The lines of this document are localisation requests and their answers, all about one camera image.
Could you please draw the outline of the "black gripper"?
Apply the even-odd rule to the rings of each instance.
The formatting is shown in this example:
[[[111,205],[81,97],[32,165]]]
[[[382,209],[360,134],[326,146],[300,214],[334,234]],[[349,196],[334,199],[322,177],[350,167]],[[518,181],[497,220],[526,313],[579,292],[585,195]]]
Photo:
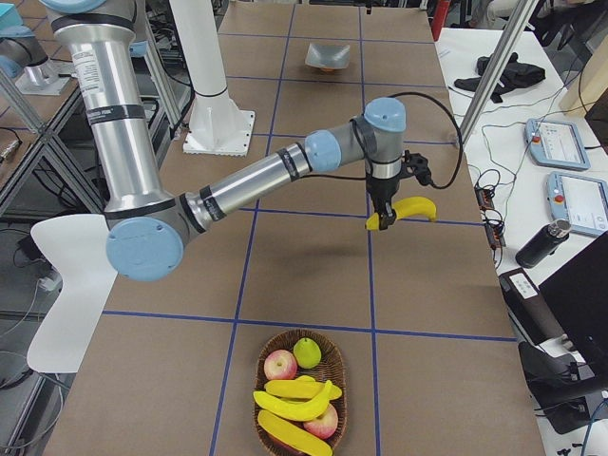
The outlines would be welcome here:
[[[399,177],[393,176],[388,179],[380,179],[372,174],[367,175],[367,192],[370,195],[374,207],[384,207],[376,210],[372,215],[372,229],[379,230],[382,220],[382,228],[388,229],[396,219],[391,201],[399,189]]]

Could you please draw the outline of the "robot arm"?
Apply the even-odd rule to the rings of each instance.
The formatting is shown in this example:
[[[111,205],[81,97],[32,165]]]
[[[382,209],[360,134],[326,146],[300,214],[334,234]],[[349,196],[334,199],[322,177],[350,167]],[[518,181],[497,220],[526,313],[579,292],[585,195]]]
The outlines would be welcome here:
[[[170,274],[185,246],[230,213],[306,175],[357,161],[366,168],[374,215],[370,229],[397,219],[393,202],[402,171],[406,110],[395,98],[377,98],[347,124],[305,139],[197,192],[167,192],[151,143],[131,61],[140,39],[140,1],[48,1],[55,38],[71,54],[87,121],[109,190],[105,251],[113,268],[139,281]]]

